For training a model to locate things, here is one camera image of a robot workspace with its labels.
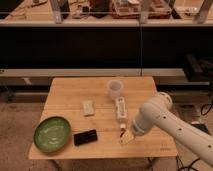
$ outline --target table leg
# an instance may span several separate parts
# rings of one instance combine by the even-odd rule
[[[149,157],[148,158],[148,161],[149,161],[149,164],[148,166],[146,167],[146,169],[151,169],[153,168],[153,166],[155,165],[155,163],[159,160],[159,157],[153,157],[152,159]]]
[[[50,163],[52,163],[52,165],[57,169],[57,171],[63,171],[63,168],[60,166],[59,163],[57,163],[56,160],[49,160]]]

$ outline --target black cable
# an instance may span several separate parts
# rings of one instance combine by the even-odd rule
[[[184,171],[185,171],[185,169],[187,169],[188,171],[191,171],[191,170],[199,171],[199,170],[195,169],[194,167],[189,167],[189,166],[181,167],[180,169],[178,169],[178,171],[183,171],[183,169],[184,169]]]
[[[213,107],[213,102],[211,104],[204,104],[204,105],[202,105],[201,109],[200,109],[201,115],[202,116],[207,115],[210,112],[210,110],[212,109],[212,107]]]
[[[197,161],[199,161],[199,160],[200,160],[200,158],[195,159],[194,161],[191,162],[191,164],[190,164],[189,166],[192,167],[193,164],[195,164],[195,163],[196,163]]]
[[[185,169],[187,169],[187,171],[191,171],[191,170],[199,171],[198,169],[195,169],[194,167],[192,167],[199,160],[200,160],[200,158],[197,158],[197,159],[193,160],[188,166],[183,166],[183,163],[182,163],[182,167],[178,168],[178,171],[185,171]]]

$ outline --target plastic cup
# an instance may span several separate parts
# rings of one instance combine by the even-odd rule
[[[123,90],[123,83],[119,80],[110,80],[107,83],[107,90],[111,100],[115,100],[117,97],[121,96]]]

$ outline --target small white box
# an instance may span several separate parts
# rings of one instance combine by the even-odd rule
[[[84,116],[94,115],[93,101],[86,100],[83,102]]]

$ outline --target black object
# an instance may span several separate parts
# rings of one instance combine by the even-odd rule
[[[189,81],[213,81],[212,57],[195,57],[185,55],[183,70]]]
[[[208,128],[203,123],[196,123],[196,124],[191,124],[191,125],[194,126],[197,129],[200,129],[201,131],[203,131],[207,134],[210,134]]]
[[[104,4],[103,6],[98,6],[90,9],[90,14],[96,18],[102,18],[109,12],[109,5]]]
[[[63,18],[66,19],[70,13],[70,7],[69,7],[68,0],[60,0],[59,7],[60,7],[60,11],[61,11]]]
[[[23,0],[0,1],[0,19],[4,19],[13,11]]]
[[[78,133],[78,134],[74,134],[74,144],[76,146],[85,144],[85,143],[89,143],[92,141],[97,141],[97,140],[98,140],[98,137],[97,137],[97,133],[96,133],[95,129],[86,131],[86,132],[82,132],[82,133]]]
[[[82,7],[82,12],[83,13],[89,13],[89,7],[88,6],[83,6]]]

